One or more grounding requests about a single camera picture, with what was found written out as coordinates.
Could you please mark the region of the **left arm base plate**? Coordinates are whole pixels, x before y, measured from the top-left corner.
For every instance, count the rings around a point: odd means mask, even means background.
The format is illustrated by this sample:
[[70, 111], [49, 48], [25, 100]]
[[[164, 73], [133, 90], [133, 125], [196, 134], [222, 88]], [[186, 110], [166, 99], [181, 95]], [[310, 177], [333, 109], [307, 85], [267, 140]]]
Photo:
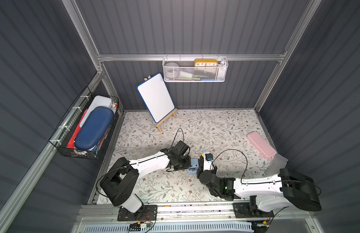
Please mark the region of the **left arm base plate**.
[[144, 205], [135, 213], [120, 207], [117, 221], [155, 221], [157, 219], [158, 205]]

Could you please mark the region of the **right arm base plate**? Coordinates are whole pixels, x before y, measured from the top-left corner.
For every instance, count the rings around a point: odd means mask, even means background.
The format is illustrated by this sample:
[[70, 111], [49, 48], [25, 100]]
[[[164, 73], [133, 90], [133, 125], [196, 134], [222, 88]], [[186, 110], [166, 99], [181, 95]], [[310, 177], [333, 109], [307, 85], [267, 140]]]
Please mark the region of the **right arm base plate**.
[[250, 206], [250, 203], [233, 203], [232, 208], [236, 218], [272, 218], [273, 211], [264, 212], [258, 210], [256, 206]]

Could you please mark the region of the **light blue alarm clock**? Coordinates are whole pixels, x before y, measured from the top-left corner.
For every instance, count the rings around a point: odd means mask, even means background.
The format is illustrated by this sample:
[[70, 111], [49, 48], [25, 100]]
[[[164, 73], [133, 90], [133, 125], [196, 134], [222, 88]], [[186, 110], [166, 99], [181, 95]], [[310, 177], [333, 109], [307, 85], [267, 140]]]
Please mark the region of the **light blue alarm clock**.
[[199, 168], [198, 159], [192, 158], [192, 159], [191, 159], [191, 165], [190, 165], [190, 167], [186, 170], [186, 172], [187, 172], [187, 174], [189, 174], [189, 175], [196, 175], [198, 168]]

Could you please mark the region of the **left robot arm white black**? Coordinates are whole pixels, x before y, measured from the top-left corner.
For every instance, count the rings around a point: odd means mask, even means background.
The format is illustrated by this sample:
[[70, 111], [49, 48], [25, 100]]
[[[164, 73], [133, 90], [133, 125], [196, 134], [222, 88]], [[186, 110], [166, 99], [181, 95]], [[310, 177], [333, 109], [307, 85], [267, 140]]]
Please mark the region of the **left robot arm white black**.
[[121, 206], [130, 213], [143, 209], [142, 201], [134, 194], [136, 182], [158, 170], [169, 172], [186, 170], [191, 166], [190, 147], [183, 141], [175, 146], [138, 160], [118, 159], [98, 180], [105, 196], [113, 206]]

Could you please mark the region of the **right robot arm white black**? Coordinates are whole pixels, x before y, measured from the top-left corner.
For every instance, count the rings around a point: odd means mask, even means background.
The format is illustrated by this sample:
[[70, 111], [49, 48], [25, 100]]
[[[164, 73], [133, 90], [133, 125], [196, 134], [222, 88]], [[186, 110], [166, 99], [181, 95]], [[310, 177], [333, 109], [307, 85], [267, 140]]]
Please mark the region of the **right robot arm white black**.
[[198, 160], [197, 178], [214, 197], [226, 201], [249, 198], [253, 208], [270, 212], [284, 207], [319, 212], [322, 210], [317, 186], [306, 175], [289, 169], [256, 179], [219, 178], [210, 161]]

